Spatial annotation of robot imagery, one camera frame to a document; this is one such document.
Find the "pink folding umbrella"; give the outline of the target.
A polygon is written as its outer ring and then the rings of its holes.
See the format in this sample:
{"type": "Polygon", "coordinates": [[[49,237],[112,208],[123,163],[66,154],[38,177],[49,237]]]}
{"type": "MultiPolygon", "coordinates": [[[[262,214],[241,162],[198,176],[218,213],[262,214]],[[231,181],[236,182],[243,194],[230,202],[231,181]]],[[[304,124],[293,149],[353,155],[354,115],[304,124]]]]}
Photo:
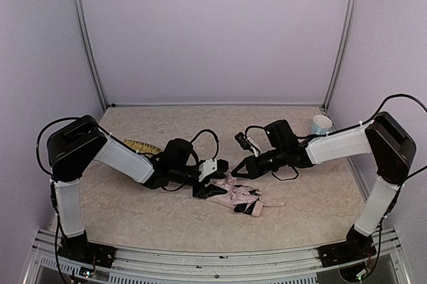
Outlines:
{"type": "Polygon", "coordinates": [[[222,188],[226,193],[208,197],[206,201],[227,207],[235,214],[259,217],[263,209],[282,209],[286,206],[284,202],[263,197],[262,192],[255,187],[239,184],[238,179],[229,173],[223,179],[214,180],[211,185],[222,188]]]}

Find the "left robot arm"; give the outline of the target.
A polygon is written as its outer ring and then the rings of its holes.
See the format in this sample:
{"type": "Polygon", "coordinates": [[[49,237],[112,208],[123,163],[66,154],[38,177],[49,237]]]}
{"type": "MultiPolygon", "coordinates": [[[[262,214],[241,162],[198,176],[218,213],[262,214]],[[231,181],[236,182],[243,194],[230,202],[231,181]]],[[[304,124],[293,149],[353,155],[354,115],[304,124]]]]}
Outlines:
{"type": "Polygon", "coordinates": [[[152,190],[167,190],[170,183],[175,183],[191,187],[197,199],[227,193],[212,181],[225,177],[228,162],[217,157],[199,159],[191,141],[175,138],[157,153],[140,151],[107,132],[90,115],[64,120],[67,125],[47,140],[51,200],[60,240],[58,257],[93,268],[110,268],[115,260],[115,247],[91,242],[83,224],[80,182],[94,163],[152,190]]]}

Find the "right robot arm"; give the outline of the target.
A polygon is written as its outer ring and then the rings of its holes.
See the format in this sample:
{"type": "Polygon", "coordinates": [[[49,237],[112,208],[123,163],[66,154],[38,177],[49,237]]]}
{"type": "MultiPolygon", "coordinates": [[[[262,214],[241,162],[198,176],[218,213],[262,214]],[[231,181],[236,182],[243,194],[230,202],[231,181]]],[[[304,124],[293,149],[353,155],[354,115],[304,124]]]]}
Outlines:
{"type": "Polygon", "coordinates": [[[318,248],[318,253],[323,267],[376,254],[379,246],[374,244],[372,235],[394,207],[401,186],[410,176],[416,154],[413,138],[393,116],[379,112],[371,119],[347,129],[306,137],[298,137],[285,119],[274,121],[263,130],[272,146],[265,153],[258,152],[246,132],[235,136],[241,148],[253,154],[232,170],[233,177],[254,180],[285,166],[297,171],[345,157],[374,156],[378,168],[377,179],[346,240],[323,245],[318,248]]]}

